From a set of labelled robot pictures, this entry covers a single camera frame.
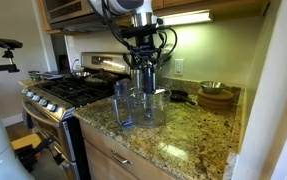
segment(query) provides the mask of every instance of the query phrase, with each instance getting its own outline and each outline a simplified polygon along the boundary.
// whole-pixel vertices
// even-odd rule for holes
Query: under-cabinet light
[[[163,19],[163,25],[180,25],[213,21],[213,15],[208,10],[174,14],[160,18]]]

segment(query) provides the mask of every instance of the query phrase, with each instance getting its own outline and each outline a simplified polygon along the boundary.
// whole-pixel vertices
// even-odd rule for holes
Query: stove burner
[[[93,87],[84,81],[55,80],[36,85],[38,88],[59,97],[75,107],[80,107],[113,95],[111,87]]]

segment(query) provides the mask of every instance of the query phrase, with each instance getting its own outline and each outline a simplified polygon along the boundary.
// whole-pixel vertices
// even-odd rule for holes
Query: stainless steel stove
[[[82,66],[96,71],[104,69],[129,77],[129,66],[122,53],[82,53]],[[55,140],[55,160],[69,179],[90,179],[79,120],[72,116],[75,108],[113,95],[113,86],[93,86],[84,80],[57,79],[23,89],[23,108],[33,129],[44,138]]]

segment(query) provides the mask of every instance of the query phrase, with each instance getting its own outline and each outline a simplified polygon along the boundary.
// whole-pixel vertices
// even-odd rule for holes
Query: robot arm
[[[177,42],[175,31],[170,27],[159,27],[157,18],[153,16],[152,0],[89,0],[105,19],[113,36],[123,44],[134,59],[134,63],[129,64],[132,68],[137,68],[143,72],[143,91],[147,94],[155,93],[155,71],[168,59],[174,50]],[[132,25],[128,28],[120,29],[114,22],[114,16],[131,13]],[[165,30],[174,33],[175,43],[173,48],[165,55],[161,56],[162,48],[166,44]],[[158,34],[162,43],[156,47],[153,35]],[[130,45],[124,39],[135,38],[136,46]]]

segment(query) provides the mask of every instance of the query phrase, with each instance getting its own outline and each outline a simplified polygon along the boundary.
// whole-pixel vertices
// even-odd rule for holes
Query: stove knob
[[[49,111],[51,112],[54,112],[55,109],[56,109],[56,105],[55,104],[52,104],[52,103],[49,103],[46,107],[46,109],[48,109]]]
[[[34,96],[34,93],[31,92],[31,91],[28,91],[28,92],[26,93],[26,96],[29,97],[29,98],[32,98],[32,97]]]
[[[38,96],[38,95],[34,95],[34,96],[32,97],[32,100],[35,101],[35,102],[39,102],[40,99],[41,99],[41,97]]]
[[[47,105],[47,100],[45,100],[45,99],[41,99],[40,101],[39,101],[39,104],[41,105],[41,106],[46,106]]]
[[[24,89],[22,90],[22,94],[26,94],[27,92],[29,92],[28,89],[25,89],[25,88],[24,88]]]

